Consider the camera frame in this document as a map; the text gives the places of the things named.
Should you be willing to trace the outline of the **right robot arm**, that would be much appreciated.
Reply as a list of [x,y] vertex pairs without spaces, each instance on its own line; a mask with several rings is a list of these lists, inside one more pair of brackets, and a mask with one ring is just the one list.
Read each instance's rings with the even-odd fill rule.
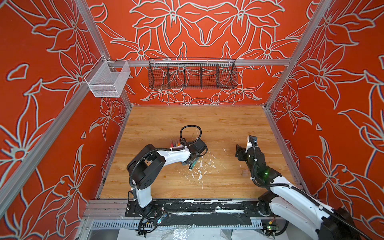
[[267,166],[259,147],[237,145],[235,156],[246,163],[252,182],[267,190],[259,197],[261,215],[282,217],[313,240],[362,238],[347,211],[334,209],[294,186],[281,173]]

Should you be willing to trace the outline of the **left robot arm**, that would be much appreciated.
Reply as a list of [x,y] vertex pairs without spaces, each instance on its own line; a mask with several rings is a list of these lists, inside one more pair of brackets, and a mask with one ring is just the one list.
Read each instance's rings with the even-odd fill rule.
[[194,167],[197,160],[208,151],[206,143],[197,139],[173,148],[156,148],[152,144],[146,145],[127,165],[129,184],[134,198],[140,208],[144,209],[152,203],[151,185],[154,183],[163,167],[181,163]]

